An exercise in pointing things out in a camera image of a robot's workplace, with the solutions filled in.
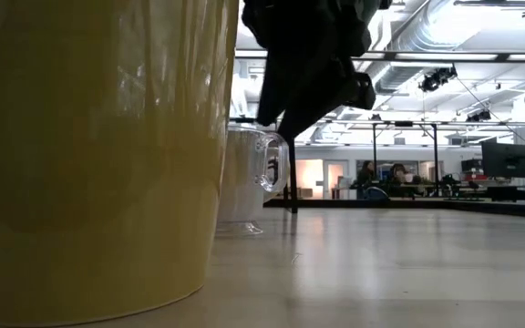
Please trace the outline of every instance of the white ceiling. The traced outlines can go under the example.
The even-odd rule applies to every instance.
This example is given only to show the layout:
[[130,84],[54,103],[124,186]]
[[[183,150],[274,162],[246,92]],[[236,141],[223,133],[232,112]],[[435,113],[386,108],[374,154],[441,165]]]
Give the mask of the white ceiling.
[[[421,6],[423,0],[405,0],[405,3],[407,5],[402,11],[387,11],[388,17],[392,20],[391,26],[393,31],[401,26],[403,20],[408,19]],[[523,11],[502,10],[493,18],[488,18],[484,28],[463,43],[458,50],[468,52],[525,52],[525,18],[521,18]],[[460,26],[452,26],[452,28],[459,29]],[[260,49],[250,31],[242,22],[239,24],[238,31],[237,50]],[[254,81],[249,76],[252,77],[257,74],[247,74],[246,67],[263,67],[264,61],[240,59],[237,64],[239,64],[239,68],[235,69],[235,72],[241,72],[240,67],[242,72],[240,75],[235,74],[234,86],[242,90],[245,94],[245,101],[249,103],[250,111],[246,115],[254,117],[263,73],[258,74],[258,78]],[[415,77],[413,81],[406,82],[392,97],[378,96],[375,106],[376,111],[383,119],[420,120],[423,117],[424,110],[427,120],[451,120],[455,118],[456,120],[464,121],[467,115],[457,117],[455,115],[456,112],[476,104],[478,102],[476,98],[481,100],[493,98],[496,100],[496,103],[492,105],[492,111],[499,113],[500,119],[510,118],[512,99],[523,95],[523,92],[519,90],[510,89],[520,86],[525,88],[525,64],[456,64],[456,69],[459,78],[467,88],[464,88],[457,80],[452,80],[448,85],[427,94],[423,101],[422,93],[417,89],[418,79]],[[381,111],[380,105],[385,105],[383,108],[387,110]],[[346,112],[363,113],[363,116],[356,118],[363,120],[370,118],[373,114],[373,112],[369,111],[354,111],[352,109],[348,109]],[[354,138],[354,136],[349,136],[354,133],[358,134],[357,137],[359,137],[359,134],[364,132],[346,130],[345,133],[341,134],[340,138],[341,140]],[[300,136],[300,139],[307,139],[307,136]]]

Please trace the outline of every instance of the ceiling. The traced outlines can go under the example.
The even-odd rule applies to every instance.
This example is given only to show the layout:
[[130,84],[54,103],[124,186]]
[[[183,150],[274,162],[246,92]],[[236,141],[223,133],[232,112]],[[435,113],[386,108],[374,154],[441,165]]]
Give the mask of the ceiling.
[[[506,6],[454,6],[454,0],[404,0],[395,1],[391,8],[379,11],[370,23],[373,39],[371,50],[427,51],[422,44],[414,41],[411,33],[430,40],[431,51],[442,50],[460,52],[525,52],[525,8]],[[256,51],[261,48],[248,28],[239,23],[236,49]],[[413,67],[395,67],[382,62],[362,62],[357,68],[365,71],[378,85],[382,71],[389,77],[402,69],[410,73],[406,80],[392,92],[380,92],[377,87],[376,104],[372,111],[354,108],[338,108],[331,119],[368,120],[377,113],[383,120],[422,120],[465,121],[468,114],[479,112],[484,107],[495,114],[493,121],[512,119],[513,101],[525,95],[525,64],[455,64],[458,79],[451,80],[439,90],[426,93],[417,87],[424,73],[434,69],[433,65],[422,63]],[[255,117],[263,82],[264,60],[238,58],[234,68],[232,86],[231,116]],[[354,129],[354,124],[320,122],[309,128],[297,141],[303,143],[344,143],[349,140],[370,138],[371,131]],[[463,134],[465,127],[455,127],[443,136]],[[504,135],[504,132],[484,129],[477,131],[481,137]],[[398,130],[387,129],[383,138],[394,136]]]

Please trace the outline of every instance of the cup handle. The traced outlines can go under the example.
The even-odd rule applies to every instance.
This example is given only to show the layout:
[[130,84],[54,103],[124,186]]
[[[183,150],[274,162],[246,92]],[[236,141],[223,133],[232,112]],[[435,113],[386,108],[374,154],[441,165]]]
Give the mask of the cup handle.
[[[272,183],[269,177],[266,175],[266,164],[269,162],[268,159],[268,148],[271,142],[276,141],[277,148],[279,149],[279,155],[277,156],[277,181]],[[256,144],[257,151],[264,151],[264,165],[262,166],[262,172],[260,175],[255,177],[255,182],[258,183],[264,192],[264,201],[268,201],[276,196],[284,186],[287,184],[287,176],[289,170],[289,146],[287,142],[279,134],[274,132],[265,133]]]

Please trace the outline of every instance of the track light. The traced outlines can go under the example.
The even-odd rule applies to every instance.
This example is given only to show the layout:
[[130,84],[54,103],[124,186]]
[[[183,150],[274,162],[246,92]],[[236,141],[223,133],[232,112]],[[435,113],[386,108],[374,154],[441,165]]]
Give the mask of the track light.
[[466,122],[483,122],[491,119],[491,113],[488,110],[482,110],[475,115],[467,117]]
[[418,84],[418,88],[423,90],[423,92],[433,92],[457,76],[455,66],[451,68],[437,68],[433,73],[425,74],[425,79]]

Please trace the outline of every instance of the person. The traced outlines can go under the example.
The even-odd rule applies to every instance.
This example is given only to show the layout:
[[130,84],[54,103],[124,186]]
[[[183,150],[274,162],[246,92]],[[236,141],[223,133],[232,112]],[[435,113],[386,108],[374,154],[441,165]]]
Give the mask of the person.
[[388,181],[390,183],[389,193],[393,196],[410,196],[413,197],[414,194],[424,195],[424,191],[421,188],[403,188],[401,185],[419,185],[422,179],[418,175],[412,176],[411,180],[407,179],[408,171],[404,165],[396,163],[390,168],[390,175],[388,176]]
[[362,168],[357,172],[357,180],[354,187],[357,189],[356,198],[362,200],[364,198],[364,186],[374,180],[376,174],[374,173],[374,162],[366,160],[362,164]]

